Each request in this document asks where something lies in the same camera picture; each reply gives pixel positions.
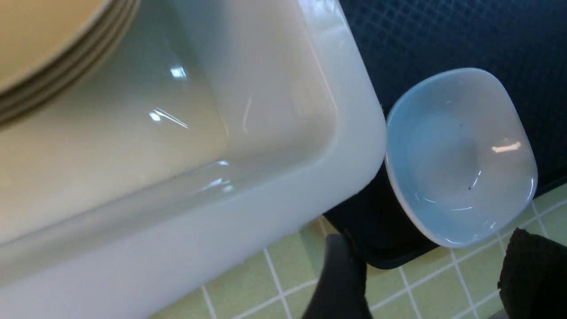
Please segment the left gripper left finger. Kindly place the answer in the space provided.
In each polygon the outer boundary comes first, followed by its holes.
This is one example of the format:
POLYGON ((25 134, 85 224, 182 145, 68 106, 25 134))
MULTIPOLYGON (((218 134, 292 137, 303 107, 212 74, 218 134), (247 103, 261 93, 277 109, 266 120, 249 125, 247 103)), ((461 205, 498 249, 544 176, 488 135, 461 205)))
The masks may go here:
POLYGON ((322 272, 303 319, 371 319, 366 299, 367 263, 348 236, 326 236, 322 272))

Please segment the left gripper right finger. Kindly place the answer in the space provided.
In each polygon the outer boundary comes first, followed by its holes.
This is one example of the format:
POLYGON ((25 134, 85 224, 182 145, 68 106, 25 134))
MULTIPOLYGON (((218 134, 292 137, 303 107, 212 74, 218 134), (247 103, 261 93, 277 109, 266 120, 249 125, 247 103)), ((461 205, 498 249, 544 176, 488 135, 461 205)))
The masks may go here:
POLYGON ((516 228, 497 283, 509 319, 567 317, 567 248, 516 228))

